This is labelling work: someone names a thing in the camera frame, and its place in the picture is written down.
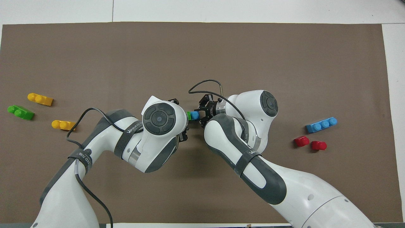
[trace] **blue lego brick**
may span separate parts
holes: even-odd
[[[200,119],[200,113],[197,111],[187,112],[188,120],[198,120]]]
[[[336,125],[337,124],[337,119],[335,117],[330,117],[324,120],[321,120],[319,122],[307,125],[307,130],[308,133],[314,133],[320,130],[323,130],[325,128],[328,128],[330,126]]]

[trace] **black cable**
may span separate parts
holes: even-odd
[[[212,95],[221,97],[226,102],[228,102],[230,105],[232,105],[232,107],[239,113],[239,115],[242,117],[242,119],[246,120],[245,116],[241,113],[241,111],[232,102],[230,102],[228,99],[226,99],[224,96],[219,95],[219,94],[217,94],[215,92],[204,91],[204,90],[191,92],[195,87],[197,87],[199,84],[204,83],[204,82],[216,82],[216,83],[218,83],[218,85],[220,86],[220,90],[222,92],[222,85],[221,85],[221,83],[219,81],[214,80],[214,79],[207,79],[207,80],[204,80],[204,81],[201,81],[201,82],[195,84],[193,87],[191,87],[191,89],[188,90],[188,93],[190,93],[190,94],[193,94],[193,93],[208,93],[208,94],[212,94]]]
[[[95,199],[103,208],[104,210],[107,212],[108,217],[110,218],[110,225],[111,228],[113,228],[113,217],[111,216],[110,211],[108,210],[107,206],[94,194],[90,191],[90,189],[87,188],[87,186],[83,183],[83,181],[80,179],[79,176],[79,171],[78,171],[78,159],[76,159],[76,164],[75,164],[75,176],[76,176],[76,180],[77,182],[81,185],[81,187],[89,194],[93,197],[93,199]]]
[[[75,140],[70,139],[69,136],[70,136],[70,134],[73,132],[73,129],[75,129],[75,128],[77,127],[77,125],[79,124],[79,122],[83,119],[84,115],[86,115],[86,113],[87,113],[88,111],[90,111],[90,110],[96,110],[96,111],[98,111],[99,113],[101,113],[102,116],[108,121],[108,123],[111,124],[115,129],[117,129],[117,130],[119,130],[119,131],[121,131],[121,132],[124,132],[124,131],[125,131],[125,130],[119,128],[117,125],[115,125],[115,124],[110,120],[110,118],[108,118],[107,115],[106,115],[103,111],[101,111],[100,109],[98,109],[98,108],[88,108],[88,109],[86,109],[86,110],[82,113],[82,115],[80,116],[80,118],[77,120],[76,124],[69,130],[68,134],[66,135],[66,140],[67,140],[68,142],[72,142],[72,143],[76,144],[77,146],[79,146],[80,149],[84,149],[83,146],[82,146],[78,141],[75,141]]]

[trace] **green lego brick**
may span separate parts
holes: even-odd
[[[188,119],[188,120],[191,120],[191,114],[190,114],[190,112],[186,112],[186,114],[187,114],[187,119]]]
[[[7,111],[24,120],[31,120],[34,116],[34,113],[32,111],[17,105],[8,107]]]

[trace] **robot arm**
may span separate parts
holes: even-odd
[[[142,121],[126,110],[114,110],[106,116],[118,128],[102,118],[94,131],[75,150],[52,178],[41,199],[41,209],[33,228],[98,228],[97,217],[75,177],[82,179],[103,151],[114,154],[141,172],[159,169],[185,141],[187,116],[175,103],[151,97],[143,109]]]
[[[295,228],[374,228],[353,203],[324,180],[264,159],[260,153],[266,147],[267,140],[261,140],[258,147],[261,151],[254,148],[257,138],[267,139],[264,132],[259,131],[268,131],[271,121],[277,115],[277,102],[273,96],[268,96],[274,101],[273,116],[263,108],[261,94],[267,93],[262,90],[250,91],[233,100],[237,107],[242,108],[246,120],[225,114],[212,117],[204,130],[204,138],[210,150],[220,155],[256,194]],[[266,105],[271,107],[268,98]],[[245,107],[249,108],[244,108],[238,100],[247,102]],[[237,116],[237,113],[228,110],[226,114]]]

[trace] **table surface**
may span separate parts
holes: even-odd
[[[405,141],[401,139],[405,137],[405,4],[401,1],[254,0],[247,4],[241,0],[0,0],[2,25],[111,21],[383,24],[399,185],[404,199]]]
[[[405,228],[405,223],[374,223],[381,228]],[[10,223],[0,224],[0,228],[29,228],[31,223]],[[187,223],[170,223],[170,224],[152,224],[152,223],[114,223],[115,228],[292,228],[288,223],[285,224],[187,224]],[[100,228],[109,228],[110,224],[100,224]]]

